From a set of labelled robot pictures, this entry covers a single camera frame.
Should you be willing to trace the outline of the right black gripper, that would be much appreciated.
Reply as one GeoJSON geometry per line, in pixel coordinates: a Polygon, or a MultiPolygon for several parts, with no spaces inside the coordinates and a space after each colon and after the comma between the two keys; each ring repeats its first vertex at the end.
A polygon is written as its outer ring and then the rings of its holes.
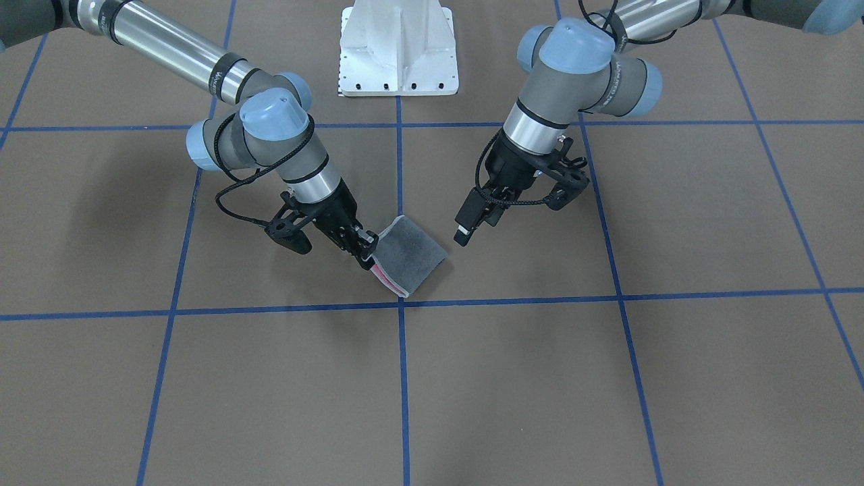
{"type": "Polygon", "coordinates": [[[344,247],[362,269],[370,270],[375,265],[373,253],[379,235],[365,230],[357,220],[357,202],[343,180],[330,196],[321,202],[300,203],[300,209],[314,219],[315,227],[334,245],[344,247]]]}

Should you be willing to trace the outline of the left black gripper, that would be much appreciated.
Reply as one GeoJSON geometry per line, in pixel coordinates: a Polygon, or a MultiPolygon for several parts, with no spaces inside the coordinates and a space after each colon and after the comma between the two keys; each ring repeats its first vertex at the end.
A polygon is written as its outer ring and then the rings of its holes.
{"type": "Polygon", "coordinates": [[[552,169],[560,160],[559,150],[537,156],[510,142],[505,133],[496,132],[483,152],[489,179],[483,185],[483,194],[471,190],[457,212],[454,241],[466,246],[482,223],[495,227],[504,213],[504,207],[496,203],[521,203],[519,196],[531,187],[535,173],[552,169]]]}

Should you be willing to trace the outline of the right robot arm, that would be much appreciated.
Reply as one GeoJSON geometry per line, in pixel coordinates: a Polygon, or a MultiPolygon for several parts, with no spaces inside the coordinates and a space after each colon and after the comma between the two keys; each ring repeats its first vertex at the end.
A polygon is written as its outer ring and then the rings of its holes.
{"type": "Polygon", "coordinates": [[[219,119],[192,124],[186,151],[198,168],[232,184],[214,198],[226,215],[256,225],[277,245],[306,254],[313,225],[364,269],[379,237],[357,219],[357,203],[308,114],[311,90],[294,73],[272,75],[141,1],[3,1],[2,49],[61,28],[108,38],[232,106],[219,119]],[[283,206],[269,219],[229,210],[224,196],[268,174],[285,184],[283,206]]]}

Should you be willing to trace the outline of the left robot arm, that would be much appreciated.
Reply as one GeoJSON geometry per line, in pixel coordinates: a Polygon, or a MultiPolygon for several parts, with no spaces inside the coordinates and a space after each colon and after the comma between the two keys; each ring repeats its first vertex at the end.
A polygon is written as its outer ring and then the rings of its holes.
{"type": "Polygon", "coordinates": [[[469,243],[482,223],[496,225],[521,194],[545,175],[555,184],[537,205],[558,211],[589,185],[587,160],[570,158],[565,130],[579,113],[638,117],[662,94],[660,71],[626,54],[629,47],[667,41],[701,20],[732,14],[833,36],[862,19],[861,1],[614,1],[552,26],[531,28],[516,59],[528,78],[505,120],[479,157],[475,180],[456,216],[454,240],[469,243]]]}

